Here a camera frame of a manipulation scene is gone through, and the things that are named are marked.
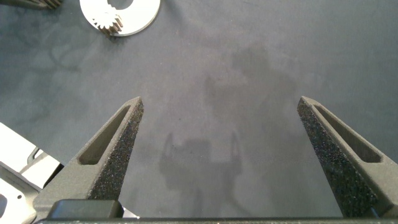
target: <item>gray fabric surface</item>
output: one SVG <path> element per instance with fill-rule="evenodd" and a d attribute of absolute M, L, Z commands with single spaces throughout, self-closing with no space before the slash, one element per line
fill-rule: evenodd
<path fill-rule="evenodd" d="M 341 213 L 296 112 L 311 97 L 398 161 L 397 1 L 163 0 L 109 41 L 77 0 L 0 6 L 0 122 L 69 161 L 145 112 L 120 201 L 143 217 Z"/>

